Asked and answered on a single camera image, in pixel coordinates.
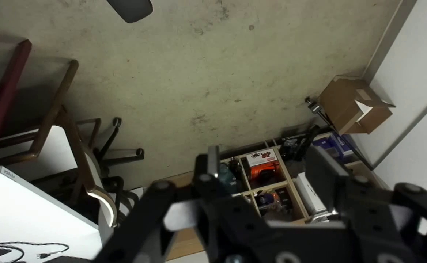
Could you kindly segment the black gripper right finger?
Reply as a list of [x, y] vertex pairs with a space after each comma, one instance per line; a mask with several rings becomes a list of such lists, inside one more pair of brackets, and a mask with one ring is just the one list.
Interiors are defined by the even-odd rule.
[[426, 189], [411, 183], [380, 189], [322, 148], [309, 148], [304, 161], [307, 180], [354, 234], [363, 263], [427, 263]]

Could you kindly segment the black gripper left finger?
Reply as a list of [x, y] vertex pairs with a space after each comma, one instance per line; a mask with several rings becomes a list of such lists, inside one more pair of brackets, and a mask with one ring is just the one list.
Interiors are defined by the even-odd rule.
[[94, 263], [162, 263], [184, 229], [195, 231], [211, 263], [272, 263], [271, 228], [218, 175], [220, 151], [211, 146], [196, 156], [189, 186], [154, 183]]

